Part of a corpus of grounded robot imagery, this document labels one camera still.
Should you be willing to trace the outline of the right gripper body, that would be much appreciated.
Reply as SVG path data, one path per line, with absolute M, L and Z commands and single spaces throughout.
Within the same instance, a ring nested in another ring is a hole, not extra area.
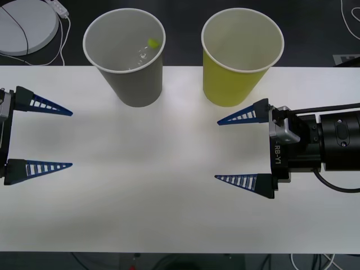
M 315 115 L 292 116 L 283 126 L 269 123 L 271 172 L 280 182 L 291 173 L 310 173 L 321 167 L 321 140 Z

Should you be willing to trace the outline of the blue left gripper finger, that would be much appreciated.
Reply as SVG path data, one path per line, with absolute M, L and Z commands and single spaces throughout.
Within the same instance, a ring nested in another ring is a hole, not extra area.
M 70 110 L 41 97 L 24 87 L 16 87 L 14 98 L 14 109 L 18 111 L 31 111 L 35 113 L 56 114 L 64 116 L 73 115 Z
M 32 178 L 70 168 L 72 163 L 9 159 L 4 171 L 4 185 L 15 185 Z

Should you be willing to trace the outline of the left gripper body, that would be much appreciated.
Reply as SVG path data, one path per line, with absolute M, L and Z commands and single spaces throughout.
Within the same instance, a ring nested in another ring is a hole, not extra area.
M 14 114 L 14 91 L 1 90 L 1 178 L 5 176 Z

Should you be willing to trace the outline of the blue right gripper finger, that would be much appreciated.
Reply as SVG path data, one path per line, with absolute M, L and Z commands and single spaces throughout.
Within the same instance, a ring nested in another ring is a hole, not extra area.
M 219 121 L 218 125 L 267 123 L 269 102 L 267 98 L 261 99 L 240 111 L 237 111 Z
M 275 198 L 277 178 L 271 174 L 215 175 L 216 179 L 268 199 Z

